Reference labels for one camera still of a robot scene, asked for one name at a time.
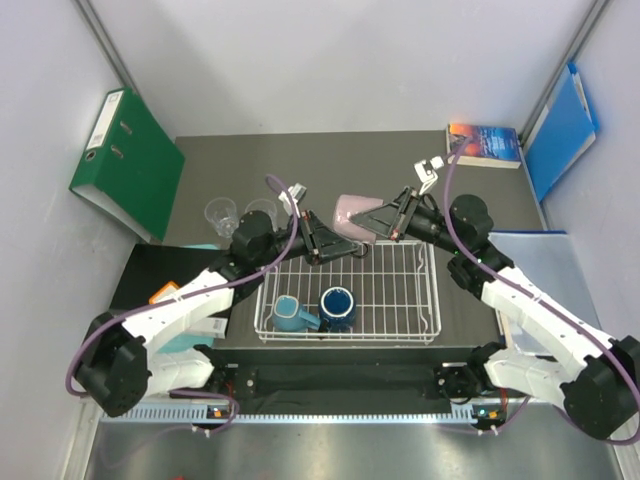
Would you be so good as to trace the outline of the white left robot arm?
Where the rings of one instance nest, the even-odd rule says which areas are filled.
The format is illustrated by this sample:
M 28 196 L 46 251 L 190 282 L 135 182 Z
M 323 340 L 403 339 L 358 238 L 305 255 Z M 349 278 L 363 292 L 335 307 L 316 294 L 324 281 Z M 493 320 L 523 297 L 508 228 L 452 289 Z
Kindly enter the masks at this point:
M 73 357 L 65 386 L 73 393 L 79 384 L 78 395 L 88 395 L 111 417 L 176 390 L 216 396 L 226 387 L 227 374 L 203 346 L 178 353 L 166 353 L 164 346 L 249 297 L 282 261 L 301 257 L 322 265 L 358 249 L 311 211 L 293 215 L 279 230 L 267 213 L 250 211 L 241 217 L 229 248 L 175 293 L 118 316 L 96 317 Z

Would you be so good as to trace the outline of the dark blue mug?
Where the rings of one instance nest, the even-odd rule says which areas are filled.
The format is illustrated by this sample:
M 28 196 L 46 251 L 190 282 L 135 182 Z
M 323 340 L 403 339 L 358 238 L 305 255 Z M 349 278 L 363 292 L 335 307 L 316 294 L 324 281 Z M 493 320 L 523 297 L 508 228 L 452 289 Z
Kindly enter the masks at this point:
M 356 299 L 353 293 L 342 286 L 324 290 L 319 297 L 318 313 L 329 332 L 346 332 L 354 326 Z

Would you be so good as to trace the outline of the clear faceted glass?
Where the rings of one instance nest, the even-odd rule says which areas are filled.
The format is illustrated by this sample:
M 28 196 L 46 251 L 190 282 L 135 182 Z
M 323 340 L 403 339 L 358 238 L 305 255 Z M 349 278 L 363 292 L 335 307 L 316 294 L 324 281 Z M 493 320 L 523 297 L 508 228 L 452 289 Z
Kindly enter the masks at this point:
M 215 198 L 204 208 L 206 220 L 222 238 L 230 239 L 239 226 L 235 202 L 226 197 Z
M 249 213 L 252 211 L 261 211 L 263 213 L 266 213 L 271 219 L 272 224 L 277 224 L 278 210 L 277 206 L 272 200 L 260 198 L 251 201 L 246 206 L 245 212 Z

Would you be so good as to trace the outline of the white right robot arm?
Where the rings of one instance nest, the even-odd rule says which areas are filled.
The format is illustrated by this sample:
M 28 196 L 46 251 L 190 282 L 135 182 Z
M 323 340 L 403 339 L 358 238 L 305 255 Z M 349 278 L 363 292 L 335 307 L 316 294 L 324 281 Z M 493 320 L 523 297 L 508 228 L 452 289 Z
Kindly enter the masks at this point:
M 493 220 L 475 195 L 456 197 L 446 211 L 411 188 L 352 224 L 389 240 L 410 236 L 451 253 L 454 282 L 514 321 L 546 351 L 522 354 L 492 342 L 472 351 L 466 380 L 476 394 L 516 390 L 558 408 L 579 430 L 602 441 L 639 412 L 639 342 L 592 327 L 538 289 L 489 240 Z

